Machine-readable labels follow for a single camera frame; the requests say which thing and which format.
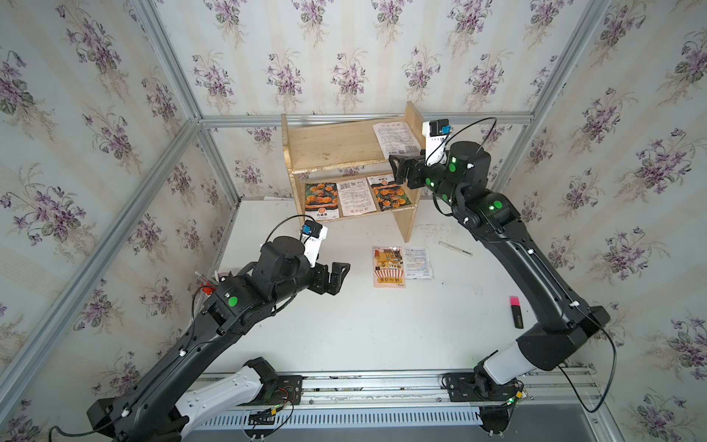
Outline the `white text seed bag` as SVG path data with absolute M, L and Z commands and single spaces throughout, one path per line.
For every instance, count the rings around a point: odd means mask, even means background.
M 403 265 L 407 280 L 431 280 L 434 278 L 427 248 L 408 247 L 403 250 Z

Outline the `colourful popcorn seed bag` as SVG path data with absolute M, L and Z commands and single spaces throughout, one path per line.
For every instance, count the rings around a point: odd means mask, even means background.
M 402 248 L 374 247 L 373 274 L 375 288 L 405 288 Z

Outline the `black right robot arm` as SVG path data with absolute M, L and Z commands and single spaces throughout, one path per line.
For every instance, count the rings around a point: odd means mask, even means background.
M 476 366 L 474 383 L 483 393 L 534 369 L 557 368 L 603 332 L 609 313 L 589 305 L 563 280 L 530 236 L 520 211 L 505 195 L 488 189 L 491 156 L 480 144 L 456 142 L 442 163 L 421 155 L 392 155 L 388 161 L 398 184 L 425 187 L 449 206 L 458 224 L 503 265 L 536 316 L 536 324 L 513 344 Z

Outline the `white barcode seed bag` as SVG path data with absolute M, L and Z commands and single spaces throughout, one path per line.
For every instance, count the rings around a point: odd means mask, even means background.
M 417 155 L 422 150 L 408 123 L 377 123 L 373 131 L 386 159 L 391 155 Z

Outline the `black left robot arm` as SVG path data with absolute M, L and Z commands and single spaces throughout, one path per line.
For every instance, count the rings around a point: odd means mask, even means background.
M 221 279 L 184 335 L 134 387 L 89 407 L 93 431 L 113 441 L 180 441 L 230 406 L 253 401 L 276 379 L 263 358 L 210 388 L 189 388 L 219 355 L 298 293 L 341 291 L 351 266 L 317 263 L 306 254 L 316 248 L 312 238 L 281 236 L 264 243 L 257 261 Z

